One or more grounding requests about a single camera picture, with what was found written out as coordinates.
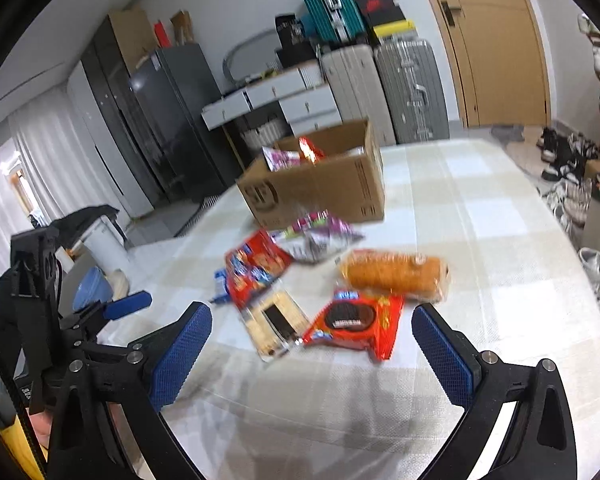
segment teal suitcase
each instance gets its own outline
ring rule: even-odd
[[[321,40],[348,43],[366,34],[365,23],[354,0],[304,0]]]

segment yellow sleeve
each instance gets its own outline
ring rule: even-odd
[[[22,431],[18,417],[16,417],[16,421],[11,426],[0,430],[0,436],[9,448],[9,451],[11,451],[14,459],[20,464],[22,470],[33,480],[44,480],[40,469],[38,469],[38,464],[36,464],[36,460],[33,458],[33,453],[29,448],[27,437],[24,435],[24,431]],[[44,447],[42,447],[42,453],[46,458],[46,449]]]

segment red bag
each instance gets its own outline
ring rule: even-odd
[[[300,144],[300,153],[304,160],[315,164],[324,158],[324,152],[316,148],[315,144],[306,137],[298,137],[298,144]]]
[[[226,288],[235,305],[244,308],[282,274],[293,259],[260,229],[239,248],[225,254]]]
[[[370,349],[378,360],[391,357],[404,298],[336,293],[302,336],[304,344],[324,343],[353,350]]]

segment bread loaf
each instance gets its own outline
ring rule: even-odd
[[[340,263],[340,272],[357,290],[371,289],[431,303],[446,298],[446,261],[424,254],[355,250]]]

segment metal screw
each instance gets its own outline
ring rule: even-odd
[[[542,359],[542,368],[547,372],[553,372],[555,370],[555,363],[551,359]]]
[[[129,352],[129,354],[126,355],[126,360],[134,365],[142,361],[143,357],[144,356],[142,355],[142,352],[134,350],[133,352]]]
[[[69,365],[70,372],[79,372],[81,369],[82,369],[82,361],[80,361],[80,359],[71,361],[71,364]]]
[[[491,350],[485,350],[480,354],[482,360],[490,365],[496,364],[498,362],[498,356],[496,352],[492,352]]]

